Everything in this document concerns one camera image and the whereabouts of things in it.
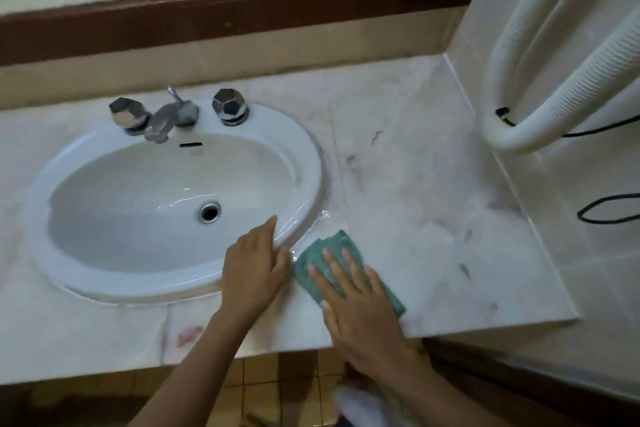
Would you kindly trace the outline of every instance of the white flexible hose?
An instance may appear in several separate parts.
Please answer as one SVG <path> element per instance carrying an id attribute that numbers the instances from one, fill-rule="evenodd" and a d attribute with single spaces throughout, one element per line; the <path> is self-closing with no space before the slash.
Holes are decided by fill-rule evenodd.
<path id="1" fill-rule="evenodd" d="M 509 107 L 506 90 L 525 50 L 558 0 L 520 0 L 493 49 L 484 77 L 479 127 L 497 151 L 536 151 L 572 130 L 640 74 L 640 8 L 516 127 L 495 111 Z"/>

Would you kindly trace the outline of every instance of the white marble countertop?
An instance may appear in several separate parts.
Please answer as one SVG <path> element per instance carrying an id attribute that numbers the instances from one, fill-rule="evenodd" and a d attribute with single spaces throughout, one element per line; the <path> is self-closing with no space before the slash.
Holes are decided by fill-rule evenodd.
<path id="1" fill-rule="evenodd" d="M 345 229 L 408 311 L 411 337 L 575 317 L 564 287 L 441 56 L 319 69 L 222 86 L 300 122 L 324 152 L 325 216 L 294 250 Z M 154 109 L 163 91 L 129 95 Z M 106 306 L 51 285 L 20 231 L 26 191 L 45 163 L 108 121 L 99 98 L 0 112 L 0 383 L 178 363 L 220 296 Z M 330 345 L 321 311 L 296 283 L 239 357 Z"/>

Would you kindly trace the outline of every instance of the towel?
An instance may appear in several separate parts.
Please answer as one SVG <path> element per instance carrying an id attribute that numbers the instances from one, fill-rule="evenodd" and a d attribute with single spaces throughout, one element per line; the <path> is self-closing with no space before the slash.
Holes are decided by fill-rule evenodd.
<path id="1" fill-rule="evenodd" d="M 335 280 L 331 275 L 331 270 L 324 261 L 324 258 L 322 256 L 322 251 L 324 248 L 328 248 L 329 250 L 331 250 L 333 256 L 336 258 L 338 263 L 340 263 L 340 266 L 347 272 L 347 275 L 350 276 L 351 274 L 349 273 L 348 265 L 342 258 L 343 248 L 349 250 L 349 253 L 351 253 L 351 256 L 356 261 L 356 265 L 360 269 L 364 269 L 362 266 L 362 255 L 344 230 L 340 230 L 334 236 L 325 238 L 324 240 L 317 239 L 316 241 L 314 241 L 304 252 L 300 254 L 298 260 L 293 263 L 293 275 L 295 276 L 298 283 L 305 288 L 305 290 L 311 295 L 311 297 L 314 298 L 314 301 L 316 301 L 316 303 L 318 304 L 323 298 L 320 294 L 320 291 L 316 287 L 316 284 L 314 284 L 314 282 L 311 280 L 311 277 L 309 277 L 309 272 L 307 270 L 308 264 L 316 266 L 316 268 L 320 270 L 322 275 L 324 275 L 329 280 L 329 282 L 331 282 L 333 286 L 341 293 L 341 295 L 344 296 L 344 292 L 340 290 L 338 286 L 336 286 Z M 386 285 L 383 284 L 383 286 L 385 289 L 385 293 L 393 304 L 394 309 L 396 310 L 396 314 L 399 318 L 404 314 L 406 308 Z"/>

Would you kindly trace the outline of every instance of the cream wall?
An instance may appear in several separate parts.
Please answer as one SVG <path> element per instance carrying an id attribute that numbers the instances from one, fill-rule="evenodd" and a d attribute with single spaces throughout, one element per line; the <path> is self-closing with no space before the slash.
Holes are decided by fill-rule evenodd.
<path id="1" fill-rule="evenodd" d="M 518 0 L 473 0 L 446 54 L 472 106 L 493 45 Z M 562 0 L 517 71 L 518 121 L 580 65 L 640 0 Z M 640 113 L 640 79 L 580 126 Z M 640 221 L 588 225 L 575 213 L 610 194 L 640 192 L 640 123 L 562 139 L 502 162 L 583 321 L 452 339 L 507 353 L 505 361 L 640 400 Z M 640 213 L 640 199 L 610 216 Z"/>
<path id="2" fill-rule="evenodd" d="M 0 67 L 0 109 L 440 54 L 466 7 Z"/>

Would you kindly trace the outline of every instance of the sink basin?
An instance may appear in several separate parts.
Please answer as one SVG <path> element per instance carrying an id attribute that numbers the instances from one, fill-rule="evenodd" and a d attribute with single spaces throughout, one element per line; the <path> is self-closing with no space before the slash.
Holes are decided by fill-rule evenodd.
<path id="1" fill-rule="evenodd" d="M 240 235 L 276 214 L 275 245 L 292 245 L 313 223 L 324 176 L 308 133 L 261 105 L 226 127 L 196 103 L 195 128 L 172 130 L 168 142 L 108 125 L 38 175 L 25 231 L 56 285 L 110 303 L 211 293 Z"/>

